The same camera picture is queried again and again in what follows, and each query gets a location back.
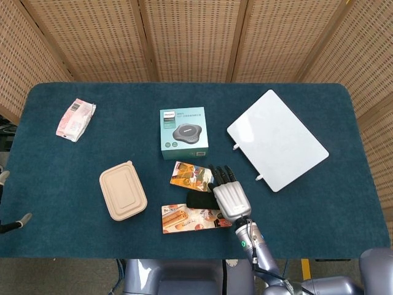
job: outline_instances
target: robot finger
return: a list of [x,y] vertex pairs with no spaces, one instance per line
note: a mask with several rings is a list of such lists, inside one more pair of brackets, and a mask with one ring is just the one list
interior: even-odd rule
[[213,183],[208,183],[208,187],[211,192],[213,192],[213,189],[216,187]]
[[228,176],[229,176],[230,181],[231,181],[232,183],[235,182],[235,181],[236,181],[236,177],[234,176],[234,174],[233,174],[233,172],[232,172],[232,169],[229,168],[227,165],[225,165],[224,167],[225,167],[225,169],[226,169],[226,171],[227,171],[227,173],[228,173]]
[[221,184],[224,184],[224,181],[222,180],[220,174],[217,173],[216,169],[214,168],[213,165],[209,165],[209,168],[211,170],[211,174],[213,175],[214,179],[217,181],[217,184],[220,186]]
[[222,181],[225,183],[229,183],[229,178],[228,176],[225,174],[225,172],[223,171],[223,169],[221,169],[220,166],[217,166],[217,170],[219,171]]

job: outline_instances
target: white tablet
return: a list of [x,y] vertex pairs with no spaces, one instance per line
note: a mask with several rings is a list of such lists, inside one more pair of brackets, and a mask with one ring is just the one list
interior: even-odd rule
[[286,104],[268,90],[227,128],[260,174],[277,192],[322,162],[329,153]]

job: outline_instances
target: product box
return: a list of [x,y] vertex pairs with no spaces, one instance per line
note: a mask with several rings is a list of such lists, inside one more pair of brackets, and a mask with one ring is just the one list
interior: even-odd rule
[[208,132],[204,108],[160,110],[161,151],[165,160],[204,157]]
[[222,216],[220,210],[187,208],[186,204],[162,206],[161,214],[164,234],[232,225]]

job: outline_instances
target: food packet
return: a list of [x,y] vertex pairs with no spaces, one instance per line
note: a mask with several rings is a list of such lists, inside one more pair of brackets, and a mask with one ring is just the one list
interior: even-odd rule
[[61,118],[56,135],[76,142],[84,134],[95,110],[95,104],[77,98]]

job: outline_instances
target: speakerphone image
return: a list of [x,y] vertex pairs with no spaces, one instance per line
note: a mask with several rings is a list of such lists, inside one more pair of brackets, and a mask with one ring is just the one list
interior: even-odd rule
[[199,141],[199,135],[202,132],[202,127],[194,124],[180,124],[178,128],[173,131],[173,138],[184,143],[194,144]]

